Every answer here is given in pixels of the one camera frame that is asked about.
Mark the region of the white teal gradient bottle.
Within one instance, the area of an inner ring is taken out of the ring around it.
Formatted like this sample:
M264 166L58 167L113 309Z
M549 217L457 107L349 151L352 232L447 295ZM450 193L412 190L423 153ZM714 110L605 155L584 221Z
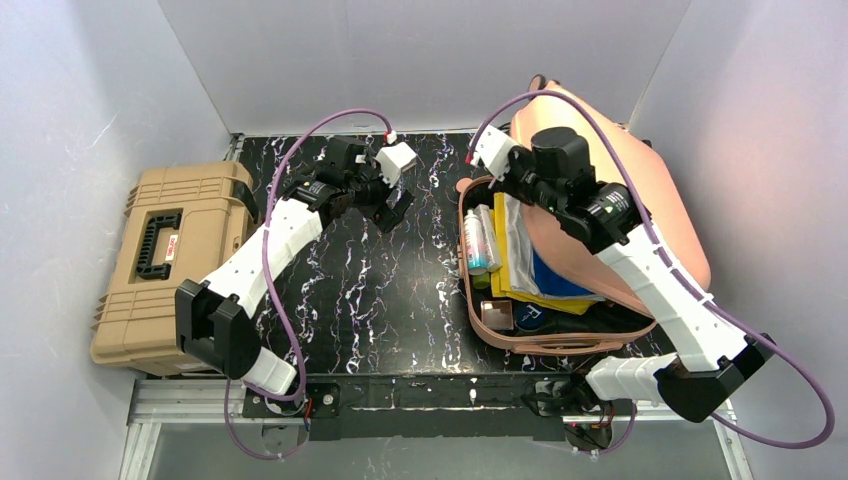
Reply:
M482 222L472 209L466 211L463 220L465 259L468 273L472 276L488 272L486 238Z

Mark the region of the blue microfibre towel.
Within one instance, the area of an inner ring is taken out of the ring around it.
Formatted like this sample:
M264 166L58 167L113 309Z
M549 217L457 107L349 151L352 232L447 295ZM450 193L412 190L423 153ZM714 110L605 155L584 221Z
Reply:
M533 281L538 290L547 296L566 298L593 296L594 293L554 272L538 255L532 253Z

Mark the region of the white shirt blue print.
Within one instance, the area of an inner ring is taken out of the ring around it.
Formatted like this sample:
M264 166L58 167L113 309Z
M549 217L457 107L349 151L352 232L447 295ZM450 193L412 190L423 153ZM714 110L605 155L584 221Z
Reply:
M535 281L534 249L522 214L522 203L505 194L504 211L509 286L512 291L544 297Z

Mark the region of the pink suitcase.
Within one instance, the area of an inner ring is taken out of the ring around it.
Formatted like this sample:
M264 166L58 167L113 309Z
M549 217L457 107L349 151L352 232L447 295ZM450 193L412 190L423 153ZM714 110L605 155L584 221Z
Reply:
M671 251L697 284L703 289L708 288L712 272L706 253L666 162L650 143L633 136L625 127L608 119L553 79L537 74L530 80L528 90L561 93L577 102L592 116L635 182L638 193ZM507 127L507 135L518 144L529 146L533 134L547 127L560 126L572 128L587 139L590 162L595 167L598 179L617 183L623 181L610 154L588 121L563 100L551 96L531 99L513 115ZM559 230L552 214L545 213L540 207L523 204L520 207L520 226L522 231L529 234L534 254L540 258L544 267L596 295L643 315L648 313L623 280L600 260L593 259L578 241Z

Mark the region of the yellow garment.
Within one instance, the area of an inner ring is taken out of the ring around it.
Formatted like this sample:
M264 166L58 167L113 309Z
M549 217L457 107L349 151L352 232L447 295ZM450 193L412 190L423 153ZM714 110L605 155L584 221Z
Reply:
M595 294L593 296L584 297L557 298L547 295L539 297L511 290L508 283L509 276L506 253L507 240L505 231L504 195L504 193L494 194L494 210L492 212L497 243L500 249L502 261L502 267L493 272L493 276L496 277L496 280L494 280L492 284L493 295L495 297L508 297L526 303L534 303L553 310L576 314L583 314L590 306L602 300L602 297Z

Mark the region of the dark round jar lid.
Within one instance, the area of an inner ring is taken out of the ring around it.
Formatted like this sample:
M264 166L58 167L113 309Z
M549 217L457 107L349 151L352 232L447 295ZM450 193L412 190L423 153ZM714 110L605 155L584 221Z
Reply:
M547 312L535 304L522 304L514 310L513 320L517 329L536 331L546 323Z

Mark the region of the brown leather wallet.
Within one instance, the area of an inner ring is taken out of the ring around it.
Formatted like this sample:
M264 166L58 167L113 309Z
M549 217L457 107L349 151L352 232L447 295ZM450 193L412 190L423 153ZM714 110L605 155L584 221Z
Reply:
M515 328L512 301L509 299L480 302L480 320L490 330L509 332Z

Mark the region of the yellow-green spray bottle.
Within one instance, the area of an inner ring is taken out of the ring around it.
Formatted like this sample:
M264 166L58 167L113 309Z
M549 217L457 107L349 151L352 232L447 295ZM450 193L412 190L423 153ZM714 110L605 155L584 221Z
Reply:
M471 285L476 290L488 289L491 286L491 275L489 272L471 275L470 278Z

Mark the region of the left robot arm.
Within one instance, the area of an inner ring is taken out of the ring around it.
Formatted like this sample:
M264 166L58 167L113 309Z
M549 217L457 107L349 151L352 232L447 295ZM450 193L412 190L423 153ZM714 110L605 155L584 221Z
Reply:
M382 232L397 226L413 196L403 191L394 205L388 200L416 157L405 142L373 151L352 137L331 138L323 159L283 179L269 224L202 281L186 279L177 288L177 347L266 396L296 398L291 387L304 385L304 363L265 347L254 314L297 254L347 210L358 210Z

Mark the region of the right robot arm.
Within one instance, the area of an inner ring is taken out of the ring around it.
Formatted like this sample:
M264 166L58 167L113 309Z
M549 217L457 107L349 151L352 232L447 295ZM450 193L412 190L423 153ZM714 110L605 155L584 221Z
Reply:
M770 338L722 318L665 242L618 156L620 183L595 177L585 153L563 147L552 174L547 150L513 146L487 163L504 192L552 214L560 229L609 267L647 308L675 350L662 356L607 357L585 377L599 400L655 401L691 422L711 416L773 355Z

